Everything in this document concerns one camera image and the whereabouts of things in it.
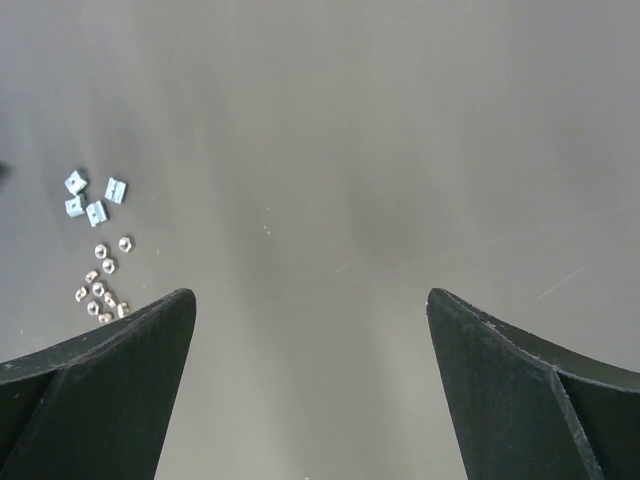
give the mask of cluster of nuts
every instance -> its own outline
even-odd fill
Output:
[[[134,247],[133,239],[131,237],[122,237],[118,242],[118,247],[122,252],[129,253]],[[112,275],[118,269],[118,262],[110,253],[109,246],[105,243],[97,245],[94,249],[96,258],[102,261],[102,271],[107,275]],[[124,318],[129,315],[129,304],[127,302],[118,302],[115,294],[108,289],[106,282],[98,281],[99,276],[100,272],[98,270],[91,270],[85,275],[84,280],[88,287],[82,286],[76,291],[76,302],[82,302],[89,295],[90,289],[95,298],[87,303],[87,312],[92,317],[97,316],[101,324],[109,323],[114,319],[112,312],[103,311],[101,299],[104,300],[108,308],[115,309],[118,318]]]

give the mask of scratch on surface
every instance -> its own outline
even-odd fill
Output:
[[[544,297],[546,297],[547,295],[549,295],[551,292],[553,292],[556,288],[564,285],[566,282],[568,282],[569,280],[571,280],[573,277],[575,277],[576,275],[578,275],[580,272],[582,272],[584,270],[584,267],[579,268],[578,270],[576,270],[575,272],[573,272],[571,275],[569,275],[568,277],[566,277],[564,280],[561,280],[560,282],[556,283],[553,287],[551,287],[549,290],[547,290],[546,292],[544,292],[542,295],[540,295],[538,298],[535,299],[535,302],[538,302],[540,300],[542,300]]]
[[[340,273],[342,270],[344,270],[347,267],[350,267],[351,265],[353,265],[353,262],[347,262],[345,263],[343,266],[341,266],[338,270],[336,270],[336,273]]]

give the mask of gray surface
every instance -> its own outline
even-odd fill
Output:
[[[441,286],[640,370],[638,2],[6,1],[0,357],[192,287],[159,479],[462,479]],[[63,182],[110,175],[92,231]]]

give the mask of black plastic part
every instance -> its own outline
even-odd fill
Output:
[[[0,479],[152,479],[195,316],[179,290],[0,364]]]
[[[640,374],[435,289],[427,313],[470,480],[640,479]]]

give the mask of cluster of cubes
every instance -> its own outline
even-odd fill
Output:
[[[67,215],[73,218],[86,214],[92,227],[109,220],[107,210],[101,200],[89,205],[86,204],[87,199],[83,192],[89,185],[89,180],[82,170],[75,170],[71,173],[69,178],[65,180],[64,185],[69,190],[69,193],[73,195],[73,198],[65,202]],[[127,184],[125,182],[111,177],[107,182],[107,191],[104,194],[104,198],[120,205],[124,201],[126,191]]]

